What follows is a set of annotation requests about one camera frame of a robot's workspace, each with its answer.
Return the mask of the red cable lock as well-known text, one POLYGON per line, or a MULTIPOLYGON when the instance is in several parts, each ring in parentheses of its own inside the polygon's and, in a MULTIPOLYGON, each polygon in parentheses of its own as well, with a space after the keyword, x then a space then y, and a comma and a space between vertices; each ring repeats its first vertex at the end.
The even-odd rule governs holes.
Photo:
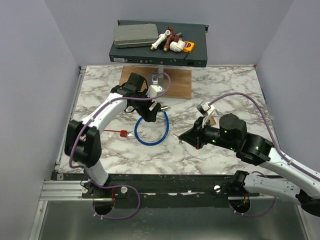
POLYGON ((120 135, 120 137, 126 138, 128 136, 127 130, 111 130, 111 129, 105 129, 104 132, 110 132, 110 133, 117 133, 120 135))

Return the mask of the silver key bunch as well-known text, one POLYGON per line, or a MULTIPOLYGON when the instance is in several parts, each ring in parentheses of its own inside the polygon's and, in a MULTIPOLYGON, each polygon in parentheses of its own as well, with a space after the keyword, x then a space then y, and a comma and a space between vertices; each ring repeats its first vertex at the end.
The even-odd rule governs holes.
POLYGON ((179 139, 179 136, 176 134, 172 134, 175 138, 177 138, 179 144, 183 144, 183 142, 179 139))

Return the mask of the brass padlock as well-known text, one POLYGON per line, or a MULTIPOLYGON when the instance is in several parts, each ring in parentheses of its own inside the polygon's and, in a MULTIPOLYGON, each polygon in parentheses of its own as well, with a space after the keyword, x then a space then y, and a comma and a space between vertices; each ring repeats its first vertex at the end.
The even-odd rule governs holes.
POLYGON ((209 123, 210 123, 210 126, 215 126, 217 124, 213 116, 209 118, 209 123))

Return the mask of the white elbow pipe fitting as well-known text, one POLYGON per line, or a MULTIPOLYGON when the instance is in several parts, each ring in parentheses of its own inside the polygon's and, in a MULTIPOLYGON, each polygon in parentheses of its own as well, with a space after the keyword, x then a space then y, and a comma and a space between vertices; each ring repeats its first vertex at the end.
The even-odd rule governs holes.
POLYGON ((179 40, 178 42, 172 41, 169 45, 169 49, 173 52, 182 52, 185 48, 186 43, 182 40, 179 40))

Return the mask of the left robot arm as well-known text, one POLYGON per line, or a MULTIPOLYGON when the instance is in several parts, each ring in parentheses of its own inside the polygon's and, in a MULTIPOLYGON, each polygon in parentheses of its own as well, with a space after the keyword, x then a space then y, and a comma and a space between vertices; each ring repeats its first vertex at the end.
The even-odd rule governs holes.
POLYGON ((154 80, 153 84, 142 89, 145 81, 143 76, 131 73, 127 82, 113 87, 106 100, 90 115, 80 121, 71 120, 67 126, 64 153, 69 156, 70 164, 77 163, 73 168, 83 168, 95 182, 93 191, 101 198, 107 197, 111 191, 107 182, 109 174, 100 161, 101 134, 128 107, 133 107, 146 122, 155 122, 161 108, 157 103, 150 109, 154 103, 152 98, 162 94, 164 87, 154 80))

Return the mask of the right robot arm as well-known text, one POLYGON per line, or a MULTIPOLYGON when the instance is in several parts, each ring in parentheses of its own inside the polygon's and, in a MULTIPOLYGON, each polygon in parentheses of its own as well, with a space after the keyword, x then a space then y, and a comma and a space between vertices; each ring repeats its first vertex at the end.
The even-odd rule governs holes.
POLYGON ((229 113, 219 120, 219 127, 203 124, 199 117, 193 127, 179 135, 197 150, 206 144, 232 150, 241 161, 270 170, 279 178, 266 178, 237 171, 230 191, 241 196, 245 192, 265 194, 291 201, 313 216, 320 215, 320 174, 290 158, 264 137, 247 132, 244 120, 229 113))

